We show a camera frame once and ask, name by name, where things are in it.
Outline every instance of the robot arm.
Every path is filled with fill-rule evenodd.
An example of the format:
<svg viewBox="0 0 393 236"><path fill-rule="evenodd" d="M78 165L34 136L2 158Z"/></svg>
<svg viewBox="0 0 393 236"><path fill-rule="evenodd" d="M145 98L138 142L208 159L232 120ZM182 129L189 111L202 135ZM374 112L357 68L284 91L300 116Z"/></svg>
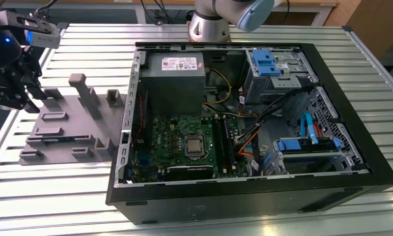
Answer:
<svg viewBox="0 0 393 236"><path fill-rule="evenodd" d="M189 36L197 42L229 39L229 22L242 31L254 31L284 0L196 0Z"/></svg>
<svg viewBox="0 0 393 236"><path fill-rule="evenodd" d="M0 105L40 112L25 92L28 90L34 99L46 99L40 89L41 69L32 46L57 48L58 44L57 27L42 18L0 11Z"/></svg>

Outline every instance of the aluminum extrusion table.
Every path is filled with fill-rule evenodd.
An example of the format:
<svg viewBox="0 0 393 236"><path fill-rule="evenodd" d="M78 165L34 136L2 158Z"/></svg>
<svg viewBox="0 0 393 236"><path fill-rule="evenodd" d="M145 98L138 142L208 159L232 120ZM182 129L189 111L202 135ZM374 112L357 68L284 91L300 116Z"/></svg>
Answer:
<svg viewBox="0 0 393 236"><path fill-rule="evenodd" d="M353 33L341 28L230 28L234 42L313 43L393 168L393 78ZM70 24L61 46L41 58L44 87L74 94L84 73L97 93L128 90L137 41L186 41L186 27ZM110 163L20 166L36 114L12 111L0 131L0 235L345 235L393 234L393 188L325 212L134 226L105 205Z"/></svg>

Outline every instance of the blue drive bracket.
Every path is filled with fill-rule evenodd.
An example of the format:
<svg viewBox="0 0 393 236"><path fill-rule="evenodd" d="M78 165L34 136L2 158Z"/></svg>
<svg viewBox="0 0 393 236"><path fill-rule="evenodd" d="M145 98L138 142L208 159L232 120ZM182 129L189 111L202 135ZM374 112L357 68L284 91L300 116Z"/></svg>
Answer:
<svg viewBox="0 0 393 236"><path fill-rule="evenodd" d="M276 67L276 59L269 50L253 50L253 63L258 70L260 76L280 76L281 71Z"/></svg>
<svg viewBox="0 0 393 236"><path fill-rule="evenodd" d="M276 142L276 145L277 145L277 149L280 151L282 151L282 150L288 150L288 151L301 150L301 146L300 146L297 139L281 139Z"/></svg>
<svg viewBox="0 0 393 236"><path fill-rule="evenodd" d="M308 135L306 135L306 128L305 128L305 122L308 121ZM302 113L301 120L300 120L300 136L305 137L309 136L312 139L312 143L317 144L317 138L314 134L314 129L313 129L313 118L310 113Z"/></svg>
<svg viewBox="0 0 393 236"><path fill-rule="evenodd" d="M333 144L334 144L336 150L340 150L342 144L338 138L333 138Z"/></svg>

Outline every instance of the black cable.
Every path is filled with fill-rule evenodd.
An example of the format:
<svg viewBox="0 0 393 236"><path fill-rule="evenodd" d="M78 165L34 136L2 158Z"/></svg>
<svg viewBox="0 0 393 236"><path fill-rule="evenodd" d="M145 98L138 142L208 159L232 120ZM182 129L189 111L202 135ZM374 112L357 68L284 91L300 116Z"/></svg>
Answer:
<svg viewBox="0 0 393 236"><path fill-rule="evenodd" d="M261 155L260 155L260 146L258 146L258 138L257 138L257 135L253 137L250 143L252 143L253 160L256 161L256 163L260 164L260 162L261 162ZM260 174L260 170L258 169L257 170L254 169L254 171L252 172L252 176L258 176L258 174Z"/></svg>
<svg viewBox="0 0 393 236"><path fill-rule="evenodd" d="M58 1L58 0L50 0L50 2L49 2L45 6L42 6L42 7L40 7L38 9L34 10L33 15L34 15L34 16L40 16L40 13L41 13L42 11L48 10L48 9L53 6L53 4L54 4L57 1Z"/></svg>
<svg viewBox="0 0 393 236"><path fill-rule="evenodd" d="M285 17L284 17L284 20L282 20L282 22L281 22L281 25L285 24L288 14L289 14L289 0L286 0L286 13L285 13Z"/></svg>
<svg viewBox="0 0 393 236"><path fill-rule="evenodd" d="M294 96L298 93L312 91L312 89L317 86L318 84L312 83L309 86L305 86L304 88L293 89L286 94L284 94L281 97L278 97L264 109L264 111L260 113L258 117L254 120L254 124L250 127L249 131L246 131L237 140L241 140L244 137L246 137L250 133L256 132L256 130L261 127L262 123L265 122L266 118L277 111L281 109L284 103L286 100Z"/></svg>
<svg viewBox="0 0 393 236"><path fill-rule="evenodd" d="M181 11L182 10L178 10L178 12L177 12L177 14L176 14L176 16L173 17L173 21L177 19L177 17L178 17L178 14L181 13Z"/></svg>
<svg viewBox="0 0 393 236"><path fill-rule="evenodd" d="M160 24L158 24L158 23L154 23L154 21L153 21L152 18L150 18L142 0L140 0L140 2L141 2L141 5L142 5L142 8L144 8L144 13L145 13L146 18L150 20L150 22L152 22L156 26L160 26Z"/></svg>
<svg viewBox="0 0 393 236"><path fill-rule="evenodd" d="M169 17L168 11L166 11L165 8L164 8L162 0L160 0L162 6L160 5L160 3L158 3L156 0L153 0L153 1L154 1L154 3L157 4L158 8L161 9L161 11L162 11L164 14L165 14L165 19L166 19L166 21L168 21L168 24L170 24L170 23L172 23L172 19L170 19L170 17Z"/></svg>

